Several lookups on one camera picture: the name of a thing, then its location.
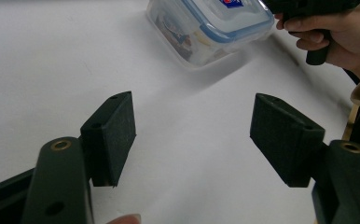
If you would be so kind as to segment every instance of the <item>plastic food container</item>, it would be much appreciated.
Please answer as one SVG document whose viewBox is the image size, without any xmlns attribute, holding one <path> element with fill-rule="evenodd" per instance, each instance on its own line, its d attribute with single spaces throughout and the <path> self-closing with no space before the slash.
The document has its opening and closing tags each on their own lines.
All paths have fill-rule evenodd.
<svg viewBox="0 0 360 224">
<path fill-rule="evenodd" d="M 150 0 L 147 16 L 182 61 L 196 66 L 261 38 L 274 22 L 259 0 Z"/>
</svg>

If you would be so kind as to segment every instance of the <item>white table surface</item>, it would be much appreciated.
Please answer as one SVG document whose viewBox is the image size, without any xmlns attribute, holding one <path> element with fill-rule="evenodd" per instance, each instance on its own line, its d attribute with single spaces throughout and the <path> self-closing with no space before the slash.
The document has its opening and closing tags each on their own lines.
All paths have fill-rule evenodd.
<svg viewBox="0 0 360 224">
<path fill-rule="evenodd" d="M 119 186 L 92 188 L 95 223 L 313 223 L 312 182 L 290 189 L 249 138 L 255 94 L 275 95 L 340 139 L 353 84 L 311 67 L 274 32 L 217 63 L 184 67 L 147 0 L 0 0 L 0 182 L 48 141 L 79 137 L 109 96 L 132 91 L 137 137 Z"/>
</svg>

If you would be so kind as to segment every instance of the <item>black handle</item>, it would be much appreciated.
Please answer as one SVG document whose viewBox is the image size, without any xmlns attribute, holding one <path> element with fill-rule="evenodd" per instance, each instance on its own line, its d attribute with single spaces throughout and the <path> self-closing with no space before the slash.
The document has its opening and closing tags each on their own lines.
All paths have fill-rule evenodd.
<svg viewBox="0 0 360 224">
<path fill-rule="evenodd" d="M 331 34 L 329 33 L 328 30 L 318 30 L 318 31 L 324 34 L 325 39 L 331 38 Z M 321 65 L 325 63 L 328 50 L 329 50 L 329 46 L 318 50 L 308 51 L 308 54 L 306 56 L 306 63 L 310 65 Z"/>
</svg>

